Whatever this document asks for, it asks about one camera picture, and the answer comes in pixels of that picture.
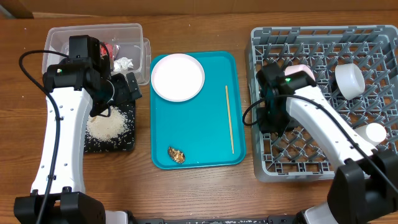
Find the white tissue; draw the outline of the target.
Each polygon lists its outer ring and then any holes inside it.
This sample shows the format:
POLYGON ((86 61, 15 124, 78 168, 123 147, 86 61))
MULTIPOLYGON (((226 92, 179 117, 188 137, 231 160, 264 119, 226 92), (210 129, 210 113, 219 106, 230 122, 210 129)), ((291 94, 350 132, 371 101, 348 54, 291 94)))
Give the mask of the white tissue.
POLYGON ((113 63, 113 71, 114 72, 123 72, 123 71, 128 71, 132 70, 134 68, 134 65, 132 63, 132 59, 129 59, 127 57, 122 57, 114 61, 113 63))

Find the red snack wrapper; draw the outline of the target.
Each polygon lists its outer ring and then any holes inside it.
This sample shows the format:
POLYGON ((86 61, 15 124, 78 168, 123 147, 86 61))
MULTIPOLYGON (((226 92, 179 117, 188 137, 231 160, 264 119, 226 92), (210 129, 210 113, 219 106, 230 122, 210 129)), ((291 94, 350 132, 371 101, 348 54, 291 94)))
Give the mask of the red snack wrapper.
MULTIPOLYGON (((116 60, 117 54, 118 54, 119 49, 120 49, 120 45, 105 43, 105 46, 106 46, 106 48, 108 50, 109 57, 112 60, 116 60)), ((102 45, 100 46, 100 52, 101 52, 101 56, 102 57, 107 55, 107 52, 106 52, 105 48, 102 45)))

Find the white round plate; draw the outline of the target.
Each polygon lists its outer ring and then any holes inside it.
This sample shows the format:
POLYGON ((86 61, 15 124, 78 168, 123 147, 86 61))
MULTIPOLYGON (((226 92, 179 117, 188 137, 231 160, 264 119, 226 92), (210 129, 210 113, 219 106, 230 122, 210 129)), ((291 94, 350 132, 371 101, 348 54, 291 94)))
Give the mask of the white round plate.
POLYGON ((150 82, 164 100, 183 102, 199 94, 205 83, 205 71, 191 55, 170 54, 154 65, 150 82))

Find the pink bowl with rice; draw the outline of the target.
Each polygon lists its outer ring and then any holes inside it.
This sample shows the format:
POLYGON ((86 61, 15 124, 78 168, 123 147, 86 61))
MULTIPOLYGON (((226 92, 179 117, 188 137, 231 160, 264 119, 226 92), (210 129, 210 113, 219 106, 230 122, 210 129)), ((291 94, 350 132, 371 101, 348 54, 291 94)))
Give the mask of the pink bowl with rice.
POLYGON ((290 81, 290 78, 288 78, 288 76, 291 74, 294 74, 294 73, 298 73, 298 72, 305 72, 309 77, 311 77, 313 80, 315 80, 315 76, 314 76, 312 70, 310 69, 310 67, 308 65, 304 65, 304 64, 288 66, 284 70, 284 73, 286 76, 285 80, 290 81))

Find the gold wrapper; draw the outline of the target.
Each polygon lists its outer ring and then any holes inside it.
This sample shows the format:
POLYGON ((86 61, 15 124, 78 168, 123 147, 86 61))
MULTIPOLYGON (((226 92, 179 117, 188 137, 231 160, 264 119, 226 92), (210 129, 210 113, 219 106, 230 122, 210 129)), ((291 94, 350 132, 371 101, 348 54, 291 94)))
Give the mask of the gold wrapper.
POLYGON ((169 147, 167 152, 171 160, 174 162, 178 164, 183 164, 185 162, 185 154, 182 151, 169 147))

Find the grey-green bowl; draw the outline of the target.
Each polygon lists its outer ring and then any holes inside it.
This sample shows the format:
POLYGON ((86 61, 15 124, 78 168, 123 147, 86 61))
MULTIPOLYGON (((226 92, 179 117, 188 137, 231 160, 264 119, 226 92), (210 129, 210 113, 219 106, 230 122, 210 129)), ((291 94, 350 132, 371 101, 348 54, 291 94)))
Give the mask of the grey-green bowl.
POLYGON ((387 137, 385 127, 379 123, 366 124, 354 129, 354 131, 373 146, 379 145, 387 137))

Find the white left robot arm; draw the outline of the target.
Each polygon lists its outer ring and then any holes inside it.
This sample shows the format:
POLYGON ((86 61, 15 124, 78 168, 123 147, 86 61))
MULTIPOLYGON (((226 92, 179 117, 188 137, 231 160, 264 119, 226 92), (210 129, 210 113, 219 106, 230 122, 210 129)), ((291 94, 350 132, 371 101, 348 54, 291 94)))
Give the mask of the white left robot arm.
POLYGON ((88 196, 83 180, 87 121, 140 98, 134 74, 112 74, 105 44, 75 35, 37 87, 47 102, 44 146, 30 194, 15 199, 15 217, 21 223, 135 223, 132 212, 108 211, 88 196))

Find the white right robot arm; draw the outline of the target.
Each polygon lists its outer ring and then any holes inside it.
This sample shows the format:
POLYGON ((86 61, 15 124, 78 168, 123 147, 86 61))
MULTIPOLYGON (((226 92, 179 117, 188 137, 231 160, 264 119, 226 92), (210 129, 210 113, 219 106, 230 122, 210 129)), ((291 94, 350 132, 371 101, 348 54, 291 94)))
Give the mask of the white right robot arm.
POLYGON ((256 121, 261 132, 281 136, 296 120, 335 170, 326 202, 298 212, 295 223, 368 223, 397 211, 397 154, 378 151, 356 133, 308 67, 290 72, 271 63, 256 78, 265 104, 256 121))

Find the grey dishwasher rack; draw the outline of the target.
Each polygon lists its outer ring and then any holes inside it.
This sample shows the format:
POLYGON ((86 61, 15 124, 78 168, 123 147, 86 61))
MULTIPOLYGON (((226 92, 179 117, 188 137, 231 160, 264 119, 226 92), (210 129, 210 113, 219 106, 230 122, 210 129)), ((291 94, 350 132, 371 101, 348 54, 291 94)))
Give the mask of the grey dishwasher rack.
MULTIPOLYGON (((257 27, 246 47, 247 83, 252 119, 257 120, 262 92, 256 73, 269 63, 305 64, 328 102, 353 128, 379 123, 386 129, 380 151, 397 150, 397 28, 374 26, 257 27), (364 76, 362 95, 346 100, 334 82, 337 65, 353 63, 364 76)), ((251 128, 254 174, 262 182, 332 179, 332 166, 318 144, 298 124, 283 135, 251 128)))

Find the black waste tray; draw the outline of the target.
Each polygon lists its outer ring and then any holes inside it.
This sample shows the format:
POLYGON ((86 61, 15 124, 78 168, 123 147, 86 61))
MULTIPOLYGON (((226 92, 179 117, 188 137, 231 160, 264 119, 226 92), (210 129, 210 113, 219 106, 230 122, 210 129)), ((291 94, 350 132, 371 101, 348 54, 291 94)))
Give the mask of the black waste tray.
POLYGON ((85 145, 84 153, 104 153, 104 152, 128 152, 134 149, 135 143, 135 121, 136 121, 136 104, 125 103, 118 106, 127 117, 127 125, 129 131, 123 134, 120 139, 112 139, 110 142, 103 142, 97 139, 90 139, 85 131, 85 145))

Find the spilled rice pile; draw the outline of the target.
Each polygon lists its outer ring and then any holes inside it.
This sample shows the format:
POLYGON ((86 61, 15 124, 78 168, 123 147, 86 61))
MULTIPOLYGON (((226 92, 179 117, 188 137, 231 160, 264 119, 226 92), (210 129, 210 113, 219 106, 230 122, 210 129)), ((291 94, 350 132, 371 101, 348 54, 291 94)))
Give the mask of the spilled rice pile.
POLYGON ((111 107, 111 116, 89 117, 86 125, 86 134, 90 139, 97 139, 103 142, 110 142, 112 139, 120 139, 123 134, 129 131, 126 114, 119 108, 111 107))

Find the clear plastic bin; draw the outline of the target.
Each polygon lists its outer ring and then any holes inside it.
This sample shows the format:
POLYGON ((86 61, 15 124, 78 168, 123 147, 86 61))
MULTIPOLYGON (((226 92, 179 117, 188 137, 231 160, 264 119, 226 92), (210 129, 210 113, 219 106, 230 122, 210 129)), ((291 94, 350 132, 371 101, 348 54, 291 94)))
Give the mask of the clear plastic bin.
POLYGON ((150 82, 150 63, 152 61, 150 42, 143 37, 140 24, 54 27, 47 34, 44 49, 67 54, 69 37, 74 35, 89 35, 106 44, 118 45, 116 58, 126 57, 132 60, 133 67, 129 71, 135 74, 138 84, 146 85, 150 82))

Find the teal plastic tray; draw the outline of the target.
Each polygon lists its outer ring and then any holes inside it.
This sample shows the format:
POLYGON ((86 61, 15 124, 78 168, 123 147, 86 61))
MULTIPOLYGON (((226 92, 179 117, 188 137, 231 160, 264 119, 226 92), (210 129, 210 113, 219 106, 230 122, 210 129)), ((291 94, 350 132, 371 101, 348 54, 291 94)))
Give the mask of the teal plastic tray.
POLYGON ((171 102, 150 91, 150 144, 152 162, 160 169, 230 166, 246 156, 239 79, 234 57, 226 51, 191 54, 205 71, 199 94, 171 102), (233 127, 231 151, 225 86, 228 86, 233 127), (185 162, 171 160, 168 148, 185 154, 185 162))

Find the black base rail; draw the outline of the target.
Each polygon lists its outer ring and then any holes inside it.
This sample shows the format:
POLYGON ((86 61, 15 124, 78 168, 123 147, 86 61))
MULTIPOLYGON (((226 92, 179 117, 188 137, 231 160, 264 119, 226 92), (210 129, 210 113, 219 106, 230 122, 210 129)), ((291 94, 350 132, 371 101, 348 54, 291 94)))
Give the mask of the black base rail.
POLYGON ((265 218, 211 218, 165 220, 163 218, 136 218, 127 211, 128 223, 136 224, 306 224, 303 213, 296 215, 270 215, 265 218))

